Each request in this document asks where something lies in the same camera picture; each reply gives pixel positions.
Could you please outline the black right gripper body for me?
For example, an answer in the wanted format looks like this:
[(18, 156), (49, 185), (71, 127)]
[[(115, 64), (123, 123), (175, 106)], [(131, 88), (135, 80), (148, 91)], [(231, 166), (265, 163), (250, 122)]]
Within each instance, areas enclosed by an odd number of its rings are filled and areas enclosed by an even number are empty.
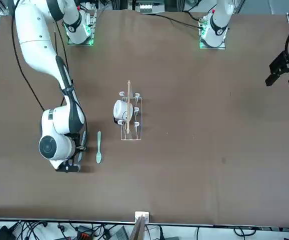
[(72, 156), (70, 157), (70, 159), (72, 160), (73, 164), (79, 164), (81, 159), (82, 159), (82, 154), (81, 154), (81, 152), (76, 152), (76, 147), (81, 146), (80, 134), (79, 133), (69, 133), (68, 137), (74, 143), (73, 150), (72, 150)]

